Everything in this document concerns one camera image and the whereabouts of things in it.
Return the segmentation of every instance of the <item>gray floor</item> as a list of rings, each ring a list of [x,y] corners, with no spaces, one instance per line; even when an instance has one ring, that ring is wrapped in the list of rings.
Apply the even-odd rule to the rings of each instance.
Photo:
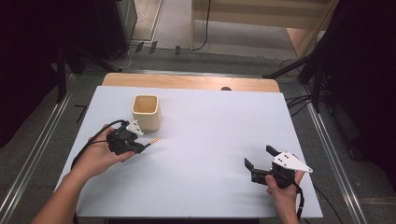
[[[295,58],[295,56],[291,57],[292,55],[288,53],[282,54],[282,52],[285,52],[282,50],[290,50],[291,46],[290,42],[288,43],[287,41],[288,37],[285,35],[286,33],[282,32],[281,29],[276,30],[279,31],[278,35],[282,40],[276,42],[271,42],[270,40],[266,40],[267,42],[264,41],[269,48],[268,50],[260,49],[264,52],[261,55],[256,53],[256,49],[248,51],[247,48],[241,48],[242,50],[240,50],[245,51],[244,55],[236,55],[233,49],[228,51],[228,53],[224,51],[183,51],[180,55],[176,55],[172,50],[158,49],[154,54],[149,54],[148,49],[143,49],[139,53],[133,53],[131,51],[131,64],[123,69],[123,72],[133,72],[136,70],[177,71],[260,78],[262,75],[271,74],[278,70],[284,59]],[[156,38],[159,38],[158,34],[165,34],[165,32],[160,31],[156,33]],[[272,30],[272,33],[268,36],[274,36],[275,34],[276,31]],[[213,44],[215,42],[221,41],[209,39],[212,50],[216,49],[213,47],[216,45]],[[159,41],[160,43],[167,43],[167,41],[164,38],[163,42]],[[48,143],[43,147],[45,150],[42,155],[38,155],[41,156],[41,159],[21,198],[16,199],[18,203],[15,210],[10,209],[8,223],[29,223],[38,209],[50,197],[51,190],[58,181],[61,171],[64,168],[64,162],[67,159],[71,146],[73,146],[80,126],[80,122],[76,123],[76,121],[81,113],[81,108],[75,107],[75,105],[88,105],[96,86],[101,85],[107,73],[107,71],[98,65],[88,61],[85,62],[87,67],[84,74],[71,76],[69,83],[73,83],[73,85],[69,85],[70,96],[68,101],[64,102],[64,112],[57,121],[57,125],[54,127]],[[125,65],[128,63],[128,57],[125,55],[114,63],[120,66]],[[288,63],[292,63],[292,61],[284,62],[282,66]],[[277,79],[285,98],[303,94],[302,86],[296,80],[297,75],[298,71],[294,70]],[[39,138],[47,120],[50,118],[56,106],[56,91],[51,92],[42,101],[37,110],[24,122],[11,142],[5,147],[0,148],[0,195],[2,199],[5,199],[9,193],[29,153],[34,148],[35,141]],[[299,106],[301,105],[293,108],[290,113],[293,113]],[[346,171],[348,180],[359,199],[367,223],[396,223],[396,214],[393,212],[396,208],[396,194],[386,179],[385,174],[370,162],[356,162],[349,157],[347,142],[341,134],[336,120],[329,115],[324,103],[320,103],[320,107],[320,115],[332,139],[336,154]],[[319,203],[324,218],[308,219],[309,223],[340,223],[335,212],[341,217],[343,223],[353,223],[353,216],[348,209],[345,195],[341,191],[340,184],[334,174],[334,169],[319,138],[309,108],[304,108],[292,120],[305,159],[315,170],[315,173],[312,174],[312,180],[323,195],[329,199],[335,210],[324,200],[323,195],[318,192]],[[81,218],[80,222],[103,223],[103,220],[101,218]],[[261,223],[277,223],[277,221],[275,219],[263,219]]]

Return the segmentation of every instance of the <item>tripod leg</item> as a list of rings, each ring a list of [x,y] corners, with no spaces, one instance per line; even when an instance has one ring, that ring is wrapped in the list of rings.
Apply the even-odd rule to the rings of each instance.
[[[286,67],[274,72],[273,74],[262,75],[262,78],[277,78],[277,77],[280,77],[280,76],[288,73],[289,71],[291,71],[293,69],[296,69],[296,68],[300,67],[301,65],[304,65],[305,63],[309,62],[310,58],[311,58],[310,55],[305,56],[301,60],[298,60],[297,62],[292,63],[292,64],[290,64],[290,65],[288,65],[288,66],[286,66]]]
[[[64,45],[64,58],[73,73],[82,74],[84,72],[85,66],[78,54],[67,44]]]
[[[91,53],[89,53],[87,50],[76,46],[76,45],[72,45],[70,44],[70,46],[72,47],[73,50],[75,50],[77,53],[81,54],[84,57],[89,58],[90,60],[92,60],[93,62],[99,64],[100,66],[102,66],[103,68],[105,68],[107,71],[109,72],[119,72],[118,70],[116,70],[115,68],[113,68],[112,66],[110,66],[110,64],[103,62],[101,59],[97,58],[96,56],[92,55]]]

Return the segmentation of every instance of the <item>wrist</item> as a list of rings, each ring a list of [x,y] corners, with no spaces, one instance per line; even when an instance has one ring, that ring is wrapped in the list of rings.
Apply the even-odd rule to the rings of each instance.
[[[279,217],[280,223],[299,223],[295,203],[284,203],[277,206],[276,215]]]
[[[89,180],[88,177],[74,170],[70,171],[69,174],[64,176],[64,181],[71,182],[77,186],[84,186],[88,180]]]

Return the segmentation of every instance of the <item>black stand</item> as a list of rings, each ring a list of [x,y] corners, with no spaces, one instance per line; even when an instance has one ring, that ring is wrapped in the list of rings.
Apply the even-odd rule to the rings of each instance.
[[[59,104],[64,96],[66,95],[66,72],[64,68],[64,63],[67,63],[75,74],[82,74],[84,72],[85,66],[82,63],[79,55],[87,57],[91,61],[99,64],[101,67],[105,68],[108,72],[120,72],[108,63],[103,62],[96,56],[89,53],[87,50],[80,48],[73,44],[63,44],[59,47],[57,53],[57,74],[58,74],[58,99],[56,101]]]
[[[318,63],[318,58],[323,50],[323,47],[319,46],[320,44],[317,45],[317,47],[312,51],[308,56],[305,56],[301,60],[292,63],[279,71],[274,72],[273,74],[270,75],[264,75],[262,76],[263,78],[277,78],[280,77],[289,71],[296,69],[300,67],[301,65],[304,65],[303,70],[301,71],[300,75],[298,76],[298,80],[300,83],[306,84],[308,81],[315,75],[315,82],[314,82],[314,89],[312,92],[312,105],[319,113],[318,109],[318,99],[319,99],[319,94],[320,94],[320,82],[322,78],[322,66],[319,66]]]

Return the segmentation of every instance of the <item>small black object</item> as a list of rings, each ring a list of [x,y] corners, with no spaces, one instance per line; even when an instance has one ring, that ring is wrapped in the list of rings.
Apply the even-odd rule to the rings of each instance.
[[[127,151],[133,151],[134,153],[139,154],[145,150],[145,147],[142,144],[134,141],[137,139],[137,134],[128,131],[126,129],[128,125],[129,122],[127,121],[118,129],[113,130],[107,135],[106,140],[108,148],[110,148],[110,150],[116,155],[120,155]]]
[[[85,112],[87,111],[87,105],[75,105],[75,107],[81,107],[82,111],[78,116],[78,119],[76,120],[76,123],[79,123],[82,119],[82,117],[84,116]]]
[[[175,48],[175,54],[176,54],[176,55],[179,55],[179,54],[180,54],[180,50],[181,50],[180,46],[176,46],[176,48]]]
[[[137,53],[137,52],[142,51],[143,44],[144,44],[143,42],[140,42],[140,44],[138,44],[138,45],[136,46],[136,50],[134,51],[134,53]]]
[[[221,90],[222,91],[232,91],[230,87],[222,87]]]
[[[280,154],[271,146],[267,146],[266,151],[274,157]],[[272,165],[270,171],[255,169],[254,165],[245,158],[245,166],[251,172],[251,182],[267,185],[265,176],[272,175],[280,189],[285,189],[294,183],[294,170],[285,169],[274,162],[272,162]]]
[[[155,49],[157,48],[158,41],[154,41],[151,43],[151,48],[149,49],[149,54],[153,54]]]

